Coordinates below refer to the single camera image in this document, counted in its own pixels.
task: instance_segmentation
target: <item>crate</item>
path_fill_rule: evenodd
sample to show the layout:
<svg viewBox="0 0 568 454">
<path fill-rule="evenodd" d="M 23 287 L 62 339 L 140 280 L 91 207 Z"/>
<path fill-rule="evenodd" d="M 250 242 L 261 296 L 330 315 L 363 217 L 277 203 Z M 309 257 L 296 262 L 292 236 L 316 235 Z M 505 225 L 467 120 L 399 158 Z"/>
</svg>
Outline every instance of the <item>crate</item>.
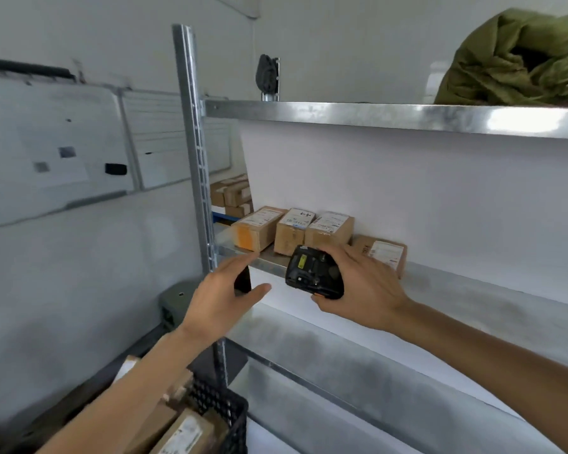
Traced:
<svg viewBox="0 0 568 454">
<path fill-rule="evenodd" d="M 194 374 L 194 383 L 188 394 L 198 407 L 200 415 L 213 408 L 229 426 L 229 433 L 219 454 L 246 454 L 246 421 L 248 402 L 230 389 L 214 386 L 208 379 Z"/>
</svg>

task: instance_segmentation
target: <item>galvanized steel shelf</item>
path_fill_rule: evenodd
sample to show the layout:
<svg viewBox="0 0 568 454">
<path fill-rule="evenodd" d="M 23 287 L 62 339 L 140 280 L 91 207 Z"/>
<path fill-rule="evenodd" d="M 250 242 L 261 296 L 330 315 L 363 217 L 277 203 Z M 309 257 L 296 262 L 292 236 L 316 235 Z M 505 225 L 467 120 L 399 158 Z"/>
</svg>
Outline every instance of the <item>galvanized steel shelf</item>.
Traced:
<svg viewBox="0 0 568 454">
<path fill-rule="evenodd" d="M 567 138 L 568 108 L 205 100 L 211 118 Z"/>
</svg>

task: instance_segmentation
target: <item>shelf upright post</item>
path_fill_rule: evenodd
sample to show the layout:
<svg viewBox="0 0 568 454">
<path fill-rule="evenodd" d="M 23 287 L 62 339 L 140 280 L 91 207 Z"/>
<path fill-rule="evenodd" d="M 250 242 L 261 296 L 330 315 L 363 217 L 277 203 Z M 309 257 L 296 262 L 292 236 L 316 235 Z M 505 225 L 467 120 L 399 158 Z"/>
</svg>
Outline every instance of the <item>shelf upright post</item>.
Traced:
<svg viewBox="0 0 568 454">
<path fill-rule="evenodd" d="M 212 210 L 210 201 L 210 181 L 208 177 L 208 157 L 204 145 L 204 101 L 200 96 L 197 75 L 196 38 L 190 26 L 174 24 L 173 40 L 177 75 L 181 91 L 181 105 L 191 186 L 196 206 L 196 222 L 202 272 L 204 275 L 217 267 L 217 255 L 214 245 L 214 229 L 212 227 Z M 212 345 L 215 373 L 219 384 L 227 387 L 227 360 L 225 358 L 225 339 L 221 338 Z"/>
</svg>

